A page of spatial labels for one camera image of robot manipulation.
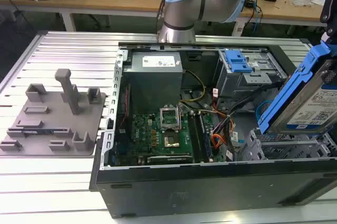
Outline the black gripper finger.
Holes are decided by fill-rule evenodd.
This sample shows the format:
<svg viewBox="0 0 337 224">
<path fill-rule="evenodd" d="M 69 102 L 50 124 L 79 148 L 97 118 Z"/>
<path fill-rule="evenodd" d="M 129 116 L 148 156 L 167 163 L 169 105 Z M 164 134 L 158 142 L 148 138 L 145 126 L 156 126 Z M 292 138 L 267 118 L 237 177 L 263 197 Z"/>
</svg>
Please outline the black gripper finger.
<svg viewBox="0 0 337 224">
<path fill-rule="evenodd" d="M 328 70 L 325 74 L 325 83 L 336 83 L 337 82 L 337 71 Z"/>
</svg>

